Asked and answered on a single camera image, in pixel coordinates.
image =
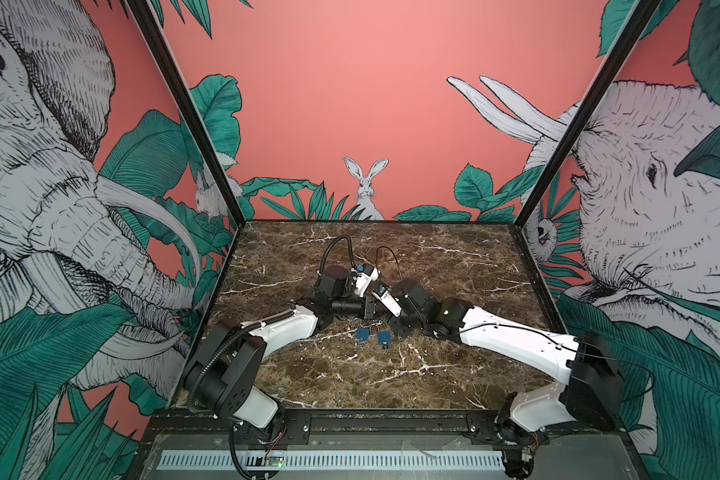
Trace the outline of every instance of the marble table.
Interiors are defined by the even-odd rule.
[[[440,300],[458,296],[504,318],[548,328],[506,226],[254,221],[242,230],[206,332],[223,317],[258,320],[284,310],[315,283],[322,252],[341,234],[352,237],[358,262],[373,263],[376,247],[389,246],[402,274]],[[343,242],[331,262],[348,263]],[[379,252],[378,267],[385,283],[399,279],[386,250]],[[365,344],[355,340],[362,326],[371,331]],[[384,330],[389,327],[382,321],[337,320],[271,355],[256,386],[291,408],[500,408],[507,393],[551,382],[500,354],[420,332],[406,339],[393,334],[384,350],[377,340]],[[185,404],[186,391],[179,391],[174,407]]]

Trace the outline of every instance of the black cable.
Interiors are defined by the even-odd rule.
[[[646,372],[648,372],[648,375],[650,376],[650,381],[651,381],[650,387],[648,387],[648,388],[647,388],[644,392],[642,392],[642,393],[639,393],[639,394],[637,394],[637,395],[633,395],[633,396],[631,396],[631,397],[629,397],[629,398],[624,398],[624,400],[622,400],[621,403],[631,402],[632,400],[634,400],[634,399],[636,399],[636,398],[642,398],[642,397],[644,397],[645,394],[647,394],[648,392],[650,392],[651,390],[653,390],[653,387],[654,387],[654,385],[656,384],[656,375],[653,373],[653,370],[649,369],[649,368],[646,367],[646,366],[643,366],[643,365],[641,365],[641,364],[639,364],[639,363],[630,362],[629,360],[620,360],[620,359],[613,358],[613,357],[609,357],[609,356],[601,356],[601,355],[595,355],[595,354],[593,354],[593,353],[580,352],[580,351],[578,351],[578,350],[574,350],[574,349],[572,349],[572,348],[569,348],[569,347],[563,345],[563,344],[560,343],[560,342],[556,342],[553,338],[549,337],[548,335],[546,335],[546,334],[544,334],[544,333],[542,333],[542,332],[540,332],[540,331],[538,331],[538,330],[534,330],[534,329],[527,328],[527,327],[524,327],[524,326],[507,325],[506,323],[482,323],[482,324],[480,324],[480,325],[471,326],[471,327],[469,327],[469,328],[466,329],[466,330],[462,330],[461,332],[454,333],[453,335],[450,335],[450,337],[454,337],[454,336],[456,336],[456,335],[461,335],[461,333],[468,332],[468,331],[474,330],[474,329],[479,329],[479,328],[482,328],[482,327],[484,327],[484,326],[494,326],[494,327],[502,326],[502,327],[504,327],[504,328],[511,328],[511,329],[518,329],[518,330],[527,330],[528,332],[533,332],[533,333],[536,333],[536,334],[538,334],[538,335],[541,335],[541,336],[544,337],[545,339],[547,339],[547,340],[549,340],[550,342],[554,343],[554,344],[555,344],[556,346],[558,346],[559,348],[561,348],[561,349],[566,349],[566,350],[568,350],[569,352],[580,353],[581,355],[590,356],[590,357],[593,357],[593,358],[596,358],[596,359],[614,360],[615,362],[629,363],[630,365],[637,366],[637,367],[645,370]],[[584,344],[584,345],[588,345],[588,346],[592,346],[592,347],[595,346],[595,345],[591,345],[591,344],[589,344],[589,343],[582,342],[581,340],[577,340],[577,341],[578,341],[578,343],[582,343],[582,344]]]
[[[237,458],[237,452],[235,451],[235,425],[234,422],[230,425],[230,455],[232,456],[232,464],[235,466],[235,470],[237,470],[237,473],[240,474],[241,477],[243,477],[245,480],[253,480],[254,476],[251,476],[246,470],[240,465],[240,460]],[[275,475],[280,472],[279,470],[271,470],[268,472],[261,472],[262,476],[261,478],[267,478],[267,475],[269,475],[269,478],[274,477]]]
[[[328,259],[328,254],[331,253],[331,249],[342,239],[347,241],[349,264],[352,265],[352,268],[355,268],[355,254],[352,252],[352,238],[350,238],[349,235],[339,235],[335,239],[333,239],[330,244],[328,244],[328,246],[326,247],[326,251],[322,254],[322,259],[320,260],[320,270],[318,270],[320,274],[322,274],[323,270],[326,268],[326,260]]]
[[[400,270],[400,262],[398,262],[398,256],[395,255],[394,252],[392,251],[392,249],[389,248],[388,246],[381,245],[381,246],[376,247],[376,260],[374,261],[374,265],[376,265],[376,268],[378,268],[378,251],[381,250],[382,248],[389,250],[389,253],[392,254],[392,257],[394,258],[394,262],[398,265],[398,274],[400,274],[400,281],[402,281],[403,280],[403,271]]]
[[[245,334],[253,330],[262,328],[262,322],[270,325],[272,323],[280,322],[282,320],[291,318],[292,316],[293,311],[288,310],[278,315],[258,320],[234,332],[230,336],[230,338],[224,340],[224,342],[219,345],[219,348],[217,348],[216,351],[213,353],[213,356],[210,358],[208,363],[202,368],[202,370],[200,370],[200,374],[197,376],[194,383],[192,384],[192,387],[190,388],[186,396],[186,408],[192,413],[212,413],[211,410],[200,410],[198,408],[195,408],[195,395],[197,394],[197,389],[198,387],[200,387],[202,379],[204,379],[208,372],[213,368],[213,366],[216,364],[216,361],[218,361],[221,355],[224,355],[224,352],[226,352],[226,350],[229,349],[232,345],[237,343]]]

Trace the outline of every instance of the rabbit illustration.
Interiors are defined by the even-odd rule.
[[[383,158],[374,163],[373,167],[371,167],[371,171],[368,172],[367,177],[363,177],[362,168],[360,168],[360,165],[358,165],[358,163],[353,159],[344,157],[344,163],[346,163],[347,170],[349,170],[350,175],[360,180],[360,187],[358,188],[358,210],[362,209],[362,213],[360,214],[359,219],[384,220],[384,216],[376,210],[373,200],[371,200],[374,196],[371,180],[387,167],[389,160]]]

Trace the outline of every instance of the rabbit ear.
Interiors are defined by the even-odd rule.
[[[349,170],[351,176],[362,180],[362,168],[360,168],[360,165],[358,165],[356,161],[349,157],[344,157],[344,163],[347,165],[347,170]]]
[[[387,167],[389,164],[389,160],[386,158],[383,158],[381,160],[376,160],[376,163],[371,167],[371,171],[368,172],[368,178],[374,178],[376,175],[380,174],[384,168]]]

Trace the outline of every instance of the blue cube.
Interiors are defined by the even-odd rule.
[[[369,329],[359,328],[358,333],[355,338],[357,338],[357,340],[359,342],[367,342],[368,338],[370,338],[370,336],[371,336],[371,331]]]
[[[378,344],[381,345],[383,349],[388,349],[392,344],[392,334],[390,332],[379,332]]]

